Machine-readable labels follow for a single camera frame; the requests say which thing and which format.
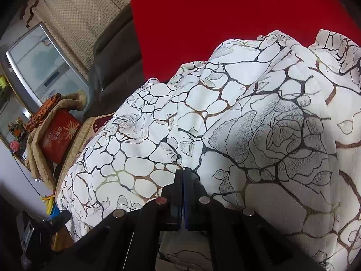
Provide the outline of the white black-patterned coat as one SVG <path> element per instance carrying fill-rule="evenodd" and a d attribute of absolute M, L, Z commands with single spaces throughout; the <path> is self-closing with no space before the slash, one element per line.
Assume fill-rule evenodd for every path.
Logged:
<path fill-rule="evenodd" d="M 227 208 L 250 207 L 326 270 L 360 253 L 360 46 L 320 30 L 230 39 L 167 82 L 148 79 L 61 174 L 78 241 L 191 169 Z"/>

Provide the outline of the tan cloth drape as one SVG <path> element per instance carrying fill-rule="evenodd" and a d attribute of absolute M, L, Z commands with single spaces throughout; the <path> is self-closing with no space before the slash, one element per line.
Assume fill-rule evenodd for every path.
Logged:
<path fill-rule="evenodd" d="M 65 96 L 57 93 L 45 100 L 25 125 L 29 133 L 25 166 L 34 179 L 41 180 L 50 190 L 56 189 L 54 165 L 60 164 L 80 128 L 81 122 L 70 112 L 82 111 L 86 104 L 87 95 L 81 89 Z"/>

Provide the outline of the red gift box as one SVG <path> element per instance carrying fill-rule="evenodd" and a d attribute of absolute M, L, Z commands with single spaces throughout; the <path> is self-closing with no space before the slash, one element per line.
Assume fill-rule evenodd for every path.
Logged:
<path fill-rule="evenodd" d="M 81 122 L 67 109 L 57 110 L 50 125 L 45 130 L 44 136 L 39 141 L 45 158 L 59 164 L 80 126 Z"/>

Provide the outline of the artificial flower bunch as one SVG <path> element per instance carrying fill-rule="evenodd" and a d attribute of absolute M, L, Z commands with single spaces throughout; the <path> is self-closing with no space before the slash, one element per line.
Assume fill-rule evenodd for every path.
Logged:
<path fill-rule="evenodd" d="M 19 116 L 14 122 L 10 122 L 7 127 L 10 134 L 14 137 L 14 140 L 10 142 L 10 149 L 13 153 L 16 153 L 20 150 L 22 142 L 27 134 L 25 124 Z"/>

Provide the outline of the orange patterned cushion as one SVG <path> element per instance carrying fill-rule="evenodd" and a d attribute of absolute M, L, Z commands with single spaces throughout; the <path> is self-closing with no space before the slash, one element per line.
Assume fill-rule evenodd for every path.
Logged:
<path fill-rule="evenodd" d="M 44 102 L 37 113 L 32 115 L 30 121 L 24 127 L 28 133 L 31 133 L 35 128 L 42 124 L 51 110 L 58 104 L 61 97 L 60 93 L 54 94 Z"/>

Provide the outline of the silver framed mirror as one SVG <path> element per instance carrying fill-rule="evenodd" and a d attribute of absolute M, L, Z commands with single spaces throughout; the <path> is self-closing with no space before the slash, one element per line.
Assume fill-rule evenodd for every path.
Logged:
<path fill-rule="evenodd" d="M 78 90 L 89 93 L 89 84 L 56 43 L 44 23 L 23 34 L 1 53 L 1 141 L 9 146 L 14 137 L 7 125 L 21 117 L 27 123 L 41 105 L 60 93 Z M 20 163 L 26 160 L 25 136 L 20 150 L 11 153 Z"/>

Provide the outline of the bright red blanket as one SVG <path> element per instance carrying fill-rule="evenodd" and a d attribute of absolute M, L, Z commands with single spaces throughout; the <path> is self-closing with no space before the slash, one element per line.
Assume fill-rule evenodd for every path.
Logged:
<path fill-rule="evenodd" d="M 340 0 L 131 0 L 145 78 L 170 79 L 207 60 L 228 39 L 256 39 L 279 30 L 304 46 L 319 30 L 360 42 L 360 28 Z"/>

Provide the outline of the beige patterned curtain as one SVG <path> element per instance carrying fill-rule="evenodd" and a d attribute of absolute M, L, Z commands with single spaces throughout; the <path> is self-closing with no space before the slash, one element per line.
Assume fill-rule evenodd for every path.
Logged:
<path fill-rule="evenodd" d="M 76 69 L 88 79 L 93 47 L 130 0 L 26 0 L 20 20 L 28 29 L 43 22 Z"/>

